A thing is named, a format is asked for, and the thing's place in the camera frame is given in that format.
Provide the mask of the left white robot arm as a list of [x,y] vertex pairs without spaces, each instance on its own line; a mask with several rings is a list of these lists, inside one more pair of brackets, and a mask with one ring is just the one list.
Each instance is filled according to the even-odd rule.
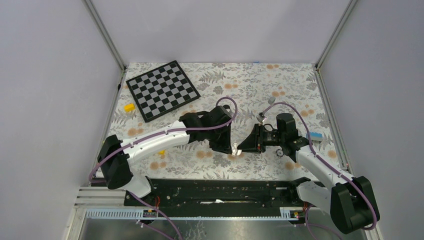
[[211,111],[186,113],[173,123],[138,137],[119,139],[115,134],[108,136],[97,157],[106,187],[131,192],[144,206],[152,204],[155,192],[150,179],[133,170],[130,163],[159,151],[204,140],[209,141],[213,151],[229,154],[232,151],[231,123],[235,116],[218,105]]

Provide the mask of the blue grey block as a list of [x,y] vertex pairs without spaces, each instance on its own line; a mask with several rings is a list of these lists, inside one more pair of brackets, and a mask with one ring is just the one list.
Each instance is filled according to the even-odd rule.
[[324,140],[324,136],[321,133],[317,132],[310,132],[310,139],[312,141],[322,142]]

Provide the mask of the floral table mat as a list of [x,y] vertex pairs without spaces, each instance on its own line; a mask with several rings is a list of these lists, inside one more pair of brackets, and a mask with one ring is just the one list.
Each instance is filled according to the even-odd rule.
[[[266,123],[276,124],[276,115],[291,113],[301,135],[307,131],[323,134],[314,142],[319,155],[339,165],[339,150],[331,132],[321,91],[312,64],[273,63],[182,63],[200,98],[151,122],[145,122],[139,110],[124,111],[134,103],[126,84],[122,85],[117,106],[108,129],[119,139],[137,137],[161,129],[180,116],[210,111],[219,102],[238,106],[231,125],[231,141],[242,142],[257,123],[257,114],[265,111]],[[268,99],[275,97],[273,104]],[[313,175],[287,156],[278,156],[276,147],[265,153],[242,153],[239,156],[217,153],[207,141],[170,148],[131,166],[141,175],[167,179],[281,180],[290,181]]]

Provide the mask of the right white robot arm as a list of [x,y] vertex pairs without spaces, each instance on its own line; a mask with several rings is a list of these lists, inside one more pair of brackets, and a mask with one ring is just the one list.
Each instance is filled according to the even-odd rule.
[[380,213],[371,182],[364,176],[355,177],[320,157],[310,141],[299,135],[296,121],[290,113],[276,116],[276,126],[267,130],[256,123],[249,136],[232,152],[261,154],[268,146],[280,147],[284,156],[305,167],[322,184],[303,177],[291,182],[287,201],[293,206],[307,202],[330,215],[337,229],[349,234],[367,226],[375,226]]

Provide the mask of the yellow block far left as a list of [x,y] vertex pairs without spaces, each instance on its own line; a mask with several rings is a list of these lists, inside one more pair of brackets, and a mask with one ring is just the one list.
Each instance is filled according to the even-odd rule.
[[135,105],[133,103],[127,104],[123,107],[125,112],[131,112],[136,109]]

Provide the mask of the black white checkerboard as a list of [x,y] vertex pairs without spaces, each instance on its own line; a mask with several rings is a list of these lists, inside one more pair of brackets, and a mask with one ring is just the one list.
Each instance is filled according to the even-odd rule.
[[146,123],[201,97],[174,60],[125,81]]

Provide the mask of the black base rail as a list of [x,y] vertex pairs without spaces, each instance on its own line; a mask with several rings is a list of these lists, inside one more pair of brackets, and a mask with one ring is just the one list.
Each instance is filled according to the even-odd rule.
[[235,210],[255,212],[260,208],[292,208],[301,212],[306,204],[294,196],[290,181],[271,180],[151,180],[153,190],[142,200],[166,215],[171,211],[199,213]]

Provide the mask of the white earbud charging case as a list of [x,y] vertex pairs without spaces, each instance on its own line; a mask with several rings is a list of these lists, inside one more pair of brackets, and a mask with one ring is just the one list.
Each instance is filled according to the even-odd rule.
[[236,157],[240,156],[242,153],[242,150],[238,149],[238,144],[235,142],[231,145],[231,155]]

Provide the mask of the small grey block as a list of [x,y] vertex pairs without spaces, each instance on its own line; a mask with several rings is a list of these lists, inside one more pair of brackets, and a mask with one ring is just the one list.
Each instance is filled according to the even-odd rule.
[[274,96],[272,96],[272,97],[270,97],[269,99],[268,99],[268,104],[270,104],[270,105],[272,105],[272,104],[274,104],[275,103],[275,101],[276,101],[276,98],[274,97]]

